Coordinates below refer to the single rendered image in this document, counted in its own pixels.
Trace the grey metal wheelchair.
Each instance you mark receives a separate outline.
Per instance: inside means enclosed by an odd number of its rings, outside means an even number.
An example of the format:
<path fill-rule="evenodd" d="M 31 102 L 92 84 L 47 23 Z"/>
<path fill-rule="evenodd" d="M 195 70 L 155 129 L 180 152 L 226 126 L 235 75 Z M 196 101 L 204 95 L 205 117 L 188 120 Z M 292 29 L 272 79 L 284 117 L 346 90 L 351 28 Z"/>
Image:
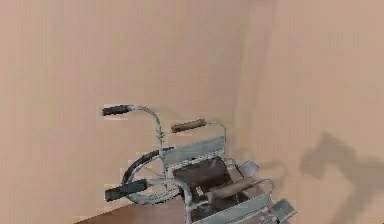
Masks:
<path fill-rule="evenodd" d="M 159 147 L 133 162 L 107 202 L 126 198 L 156 205 L 181 197 L 185 224 L 289 224 L 297 210 L 272 200 L 273 181 L 256 178 L 259 166 L 225 156 L 226 135 L 182 146 Z"/>

